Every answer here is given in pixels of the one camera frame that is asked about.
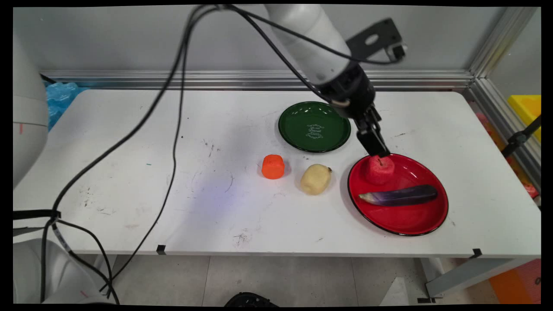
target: yellow bin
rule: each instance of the yellow bin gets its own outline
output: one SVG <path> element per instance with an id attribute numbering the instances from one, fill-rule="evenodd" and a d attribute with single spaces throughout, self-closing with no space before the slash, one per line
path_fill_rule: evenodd
<path id="1" fill-rule="evenodd" d="M 526 125 L 541 114 L 541 95 L 511 95 L 507 101 Z M 534 135 L 541 143 L 541 126 Z"/>

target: blue plastic bag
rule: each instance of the blue plastic bag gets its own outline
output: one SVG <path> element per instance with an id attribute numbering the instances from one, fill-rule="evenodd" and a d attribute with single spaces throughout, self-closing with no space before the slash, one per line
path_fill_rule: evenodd
<path id="1" fill-rule="evenodd" d="M 46 87 L 48 132 L 50 132 L 77 95 L 85 90 L 88 90 L 88 87 L 78 87 L 73 82 L 65 84 L 57 82 Z"/>

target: tiled floor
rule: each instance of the tiled floor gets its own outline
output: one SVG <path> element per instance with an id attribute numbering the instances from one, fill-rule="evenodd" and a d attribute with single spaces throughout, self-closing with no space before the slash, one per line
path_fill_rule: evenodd
<path id="1" fill-rule="evenodd" d="M 127 259 L 118 256 L 114 270 Z M 114 287 L 122 304 L 216 307 L 247 291 L 280 307 L 350 307 L 379 305 L 395 277 L 405 279 L 409 304 L 426 297 L 424 272 L 413 258 L 136 256 Z M 498 301 L 485 281 L 437 303 Z"/>

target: orange carrot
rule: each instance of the orange carrot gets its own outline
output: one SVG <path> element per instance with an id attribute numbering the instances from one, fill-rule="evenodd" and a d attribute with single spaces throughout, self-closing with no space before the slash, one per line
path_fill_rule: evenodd
<path id="1" fill-rule="evenodd" d="M 279 179 L 284 175 L 284 161 L 278 154 L 270 154 L 263 159 L 261 173 L 268 179 Z"/>

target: red apple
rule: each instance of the red apple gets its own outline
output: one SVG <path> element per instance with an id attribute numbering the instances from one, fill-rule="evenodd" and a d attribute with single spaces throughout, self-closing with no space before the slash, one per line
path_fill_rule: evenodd
<path id="1" fill-rule="evenodd" d="M 369 158 L 369 182 L 383 185 L 394 175 L 394 162 L 390 157 L 381 158 L 378 155 Z"/>

